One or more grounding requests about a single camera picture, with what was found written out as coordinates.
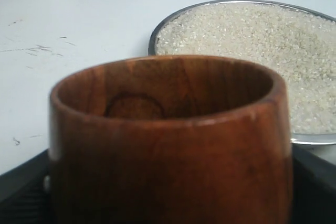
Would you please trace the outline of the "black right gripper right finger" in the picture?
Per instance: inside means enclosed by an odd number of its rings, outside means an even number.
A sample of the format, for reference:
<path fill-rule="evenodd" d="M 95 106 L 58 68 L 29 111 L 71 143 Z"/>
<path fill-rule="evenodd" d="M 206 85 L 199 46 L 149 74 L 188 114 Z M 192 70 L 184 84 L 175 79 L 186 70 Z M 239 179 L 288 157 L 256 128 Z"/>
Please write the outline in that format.
<path fill-rule="evenodd" d="M 292 145 L 293 201 L 289 223 L 335 224 L 335 165 Z"/>

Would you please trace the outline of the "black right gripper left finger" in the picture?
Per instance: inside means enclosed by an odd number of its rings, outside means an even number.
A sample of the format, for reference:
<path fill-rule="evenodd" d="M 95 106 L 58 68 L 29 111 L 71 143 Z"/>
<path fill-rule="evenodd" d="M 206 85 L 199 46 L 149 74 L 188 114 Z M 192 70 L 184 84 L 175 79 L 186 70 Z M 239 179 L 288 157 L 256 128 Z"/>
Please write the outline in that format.
<path fill-rule="evenodd" d="M 51 223 L 47 151 L 1 175 L 1 223 Z"/>

